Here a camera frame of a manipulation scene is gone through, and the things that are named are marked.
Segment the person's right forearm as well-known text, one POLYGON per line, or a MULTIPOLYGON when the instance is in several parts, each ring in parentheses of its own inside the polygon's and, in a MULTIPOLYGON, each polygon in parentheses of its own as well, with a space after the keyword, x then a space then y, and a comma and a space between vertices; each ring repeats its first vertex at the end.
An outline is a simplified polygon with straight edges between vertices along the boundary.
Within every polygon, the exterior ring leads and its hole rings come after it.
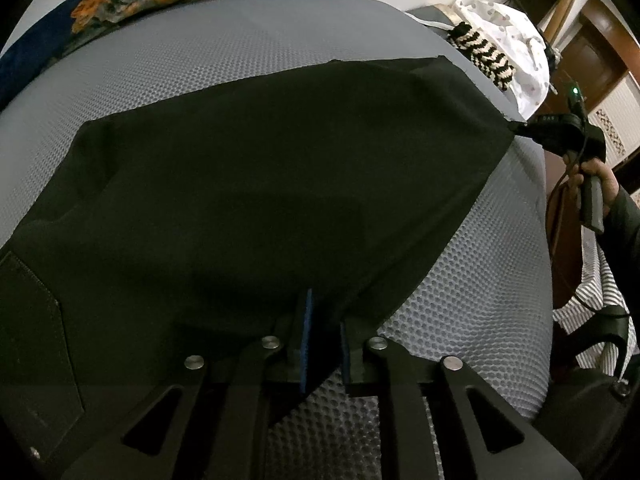
POLYGON ((619 288, 638 280, 639 208, 623 188, 604 218, 604 233, 598 236, 598 243, 619 288))

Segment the person's right hand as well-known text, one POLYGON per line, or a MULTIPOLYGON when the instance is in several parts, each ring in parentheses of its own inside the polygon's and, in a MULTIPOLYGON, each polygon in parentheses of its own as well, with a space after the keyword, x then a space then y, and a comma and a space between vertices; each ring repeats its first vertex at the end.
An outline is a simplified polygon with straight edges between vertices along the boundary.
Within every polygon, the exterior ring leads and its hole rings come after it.
POLYGON ((603 215, 606 217, 610 212, 615 200, 620 194, 620 185, 618 184, 613 170, 602 160, 593 158, 588 162, 578 164, 570 159, 570 156, 563 157, 567 170, 567 185, 570 190, 570 198, 575 204, 579 202, 580 187, 587 176, 597 176, 601 180, 602 196, 603 196, 603 215))

